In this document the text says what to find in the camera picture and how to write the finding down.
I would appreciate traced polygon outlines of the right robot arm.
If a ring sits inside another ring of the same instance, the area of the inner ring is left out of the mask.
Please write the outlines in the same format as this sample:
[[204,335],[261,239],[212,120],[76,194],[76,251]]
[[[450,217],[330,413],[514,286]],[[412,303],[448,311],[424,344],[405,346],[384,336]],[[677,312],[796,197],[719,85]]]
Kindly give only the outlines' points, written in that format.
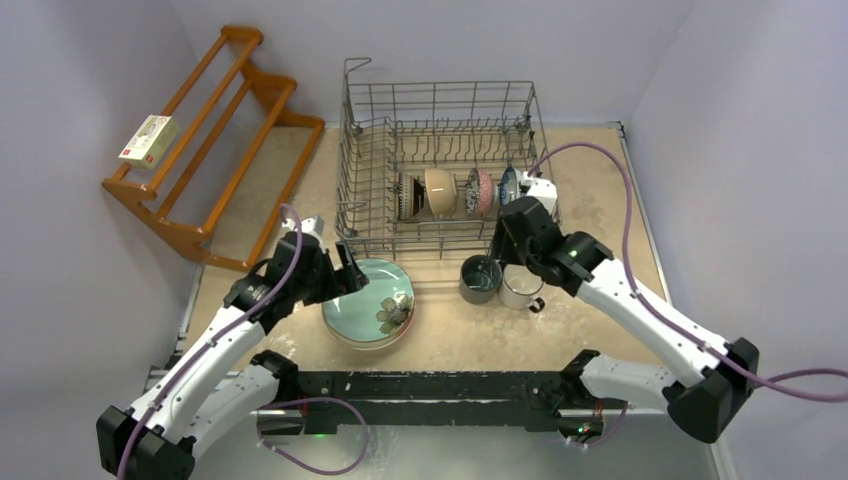
[[662,362],[626,362],[584,349],[560,373],[569,404],[616,399],[661,410],[684,433],[712,444],[752,395],[749,377],[760,359],[752,342],[728,341],[630,281],[609,248],[586,232],[562,233],[536,198],[521,197],[500,210],[492,252],[601,311]]

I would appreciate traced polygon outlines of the dark green mug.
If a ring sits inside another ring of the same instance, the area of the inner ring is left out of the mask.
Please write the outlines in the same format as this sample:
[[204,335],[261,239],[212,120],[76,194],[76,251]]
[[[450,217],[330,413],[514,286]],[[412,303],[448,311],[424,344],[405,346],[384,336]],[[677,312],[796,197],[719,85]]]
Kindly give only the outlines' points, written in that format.
[[459,293],[466,302],[482,305],[497,295],[502,279],[502,267],[497,260],[487,255],[473,255],[461,265]]

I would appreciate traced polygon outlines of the brown floral pattern bowl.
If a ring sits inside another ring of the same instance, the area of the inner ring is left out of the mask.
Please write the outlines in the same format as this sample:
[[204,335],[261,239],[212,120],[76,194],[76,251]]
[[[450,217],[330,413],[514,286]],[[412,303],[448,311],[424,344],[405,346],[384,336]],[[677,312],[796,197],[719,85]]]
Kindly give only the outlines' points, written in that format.
[[483,217],[494,205],[497,187],[492,176],[485,170],[472,168],[465,183],[466,209],[469,215]]

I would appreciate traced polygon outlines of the white ribbed mug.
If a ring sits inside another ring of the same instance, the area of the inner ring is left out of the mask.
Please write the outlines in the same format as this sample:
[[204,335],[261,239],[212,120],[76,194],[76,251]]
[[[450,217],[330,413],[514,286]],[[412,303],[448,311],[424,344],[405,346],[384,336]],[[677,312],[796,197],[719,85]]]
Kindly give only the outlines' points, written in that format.
[[506,265],[498,290],[501,303],[514,310],[540,313],[546,303],[540,297],[544,282],[529,269],[520,265]]

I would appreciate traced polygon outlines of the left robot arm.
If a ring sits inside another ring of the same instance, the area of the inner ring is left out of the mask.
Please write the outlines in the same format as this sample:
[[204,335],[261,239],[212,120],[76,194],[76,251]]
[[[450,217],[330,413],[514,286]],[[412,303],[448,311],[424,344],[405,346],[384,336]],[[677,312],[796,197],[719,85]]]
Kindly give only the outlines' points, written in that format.
[[197,461],[256,409],[310,402],[298,366],[270,350],[243,357],[291,315],[296,304],[322,304],[368,283],[348,247],[341,265],[314,234],[289,232],[274,255],[235,282],[205,333],[168,373],[129,407],[108,407],[96,433],[103,469],[119,479],[187,479]]

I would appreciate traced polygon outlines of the teal floral plate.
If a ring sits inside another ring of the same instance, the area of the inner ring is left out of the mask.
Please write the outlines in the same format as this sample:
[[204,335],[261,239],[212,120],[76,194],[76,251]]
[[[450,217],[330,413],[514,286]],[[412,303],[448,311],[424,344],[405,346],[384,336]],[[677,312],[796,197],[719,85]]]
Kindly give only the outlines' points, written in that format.
[[366,258],[358,266],[368,284],[323,303],[323,321],[331,336],[347,347],[377,350],[398,340],[410,326],[415,293],[409,275],[391,261]]

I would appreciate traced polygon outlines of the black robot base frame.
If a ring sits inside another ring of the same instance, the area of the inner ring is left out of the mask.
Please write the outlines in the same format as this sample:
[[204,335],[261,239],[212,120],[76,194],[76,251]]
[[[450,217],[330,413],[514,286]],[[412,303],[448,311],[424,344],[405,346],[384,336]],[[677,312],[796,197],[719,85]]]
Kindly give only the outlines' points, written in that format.
[[271,350],[251,365],[277,380],[272,400],[305,421],[308,434],[334,434],[346,425],[522,427],[528,432],[574,432],[568,414],[598,406],[618,410],[616,399],[599,400],[559,371],[305,371]]

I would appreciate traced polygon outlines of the blue white pattern bowl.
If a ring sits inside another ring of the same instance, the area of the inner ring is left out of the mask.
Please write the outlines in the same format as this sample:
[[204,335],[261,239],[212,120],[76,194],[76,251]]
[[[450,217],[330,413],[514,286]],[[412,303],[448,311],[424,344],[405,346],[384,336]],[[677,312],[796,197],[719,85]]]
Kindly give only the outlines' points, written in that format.
[[514,167],[507,167],[499,182],[499,206],[504,207],[522,196],[521,171]]

